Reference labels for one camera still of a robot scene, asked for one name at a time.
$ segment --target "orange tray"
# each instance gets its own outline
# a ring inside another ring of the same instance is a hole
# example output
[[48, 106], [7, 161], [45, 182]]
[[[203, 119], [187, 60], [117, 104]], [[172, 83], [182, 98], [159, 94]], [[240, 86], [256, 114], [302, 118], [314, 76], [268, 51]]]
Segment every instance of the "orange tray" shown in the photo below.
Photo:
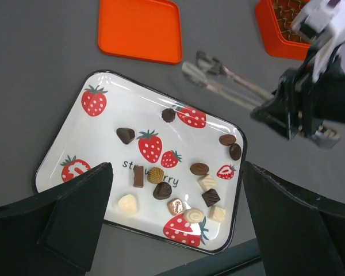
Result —
[[178, 64], [179, 8], [167, 0], [101, 0], [98, 46], [107, 55]]
[[255, 15], [262, 36], [264, 48], [271, 56], [279, 58], [304, 60], [310, 47], [307, 43], [289, 41], [284, 38], [280, 30], [280, 21], [277, 20], [275, 6], [282, 5], [285, 10], [294, 10], [292, 2], [304, 2], [309, 0], [260, 0], [255, 7]]

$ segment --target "white chocolate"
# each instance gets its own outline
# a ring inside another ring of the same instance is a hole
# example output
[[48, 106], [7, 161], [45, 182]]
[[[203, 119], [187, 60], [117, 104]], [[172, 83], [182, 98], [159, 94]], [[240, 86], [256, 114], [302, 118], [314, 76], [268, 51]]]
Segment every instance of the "white chocolate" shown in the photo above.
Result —
[[223, 223], [225, 220], [225, 213], [225, 209], [220, 208], [218, 206], [212, 206], [208, 218], [218, 223]]
[[209, 174], [206, 174], [204, 177], [200, 178], [198, 180], [198, 183], [200, 184], [203, 191], [208, 191], [216, 185], [216, 181]]
[[188, 223], [200, 223], [205, 218], [203, 212], [196, 208], [185, 210], [183, 216]]
[[120, 211], [129, 216], [132, 216], [138, 212], [137, 200], [132, 194], [127, 194], [126, 196], [120, 198], [117, 206], [119, 207]]

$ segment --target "metal tongs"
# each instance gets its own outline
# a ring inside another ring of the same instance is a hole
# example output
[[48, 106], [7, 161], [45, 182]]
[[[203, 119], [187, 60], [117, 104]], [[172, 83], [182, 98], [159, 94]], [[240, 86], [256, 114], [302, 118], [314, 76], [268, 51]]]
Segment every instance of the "metal tongs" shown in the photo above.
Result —
[[[272, 93], [238, 76], [236, 73], [224, 66], [218, 59], [205, 52], [198, 51], [195, 62], [196, 65], [190, 62], [184, 62], [182, 66], [183, 75], [189, 82], [200, 88], [214, 92], [215, 94], [248, 109], [251, 113], [253, 113], [253, 111], [258, 107], [267, 105], [267, 103], [274, 100], [274, 95]], [[258, 100], [240, 94], [234, 89], [228, 89], [215, 82], [212, 78], [208, 78], [206, 74], [233, 80], [252, 92], [253, 95], [258, 97]], [[298, 118], [301, 119], [301, 117], [302, 113], [299, 112]], [[305, 137], [301, 128], [299, 129], [299, 133], [301, 136]], [[320, 125], [315, 134], [306, 138], [316, 143], [321, 148], [330, 149], [340, 140], [341, 137], [334, 129]]]

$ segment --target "rectangular chocolate bar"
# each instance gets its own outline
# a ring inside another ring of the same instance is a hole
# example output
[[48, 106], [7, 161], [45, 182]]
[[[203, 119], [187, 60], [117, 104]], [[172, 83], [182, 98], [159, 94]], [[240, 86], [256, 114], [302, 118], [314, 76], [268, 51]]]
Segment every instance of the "rectangular chocolate bar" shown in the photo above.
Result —
[[144, 185], [144, 167], [136, 166], [134, 168], [134, 184], [136, 188], [143, 188]]

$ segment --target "orange container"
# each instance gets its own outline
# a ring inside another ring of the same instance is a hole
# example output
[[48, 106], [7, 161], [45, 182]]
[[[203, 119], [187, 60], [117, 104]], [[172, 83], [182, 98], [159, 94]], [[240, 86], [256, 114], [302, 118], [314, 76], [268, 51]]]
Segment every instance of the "orange container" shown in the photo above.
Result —
[[255, 16], [269, 55], [305, 59], [310, 45], [301, 42], [301, 38], [290, 30], [290, 25], [307, 2], [309, 0], [260, 0], [256, 5]]

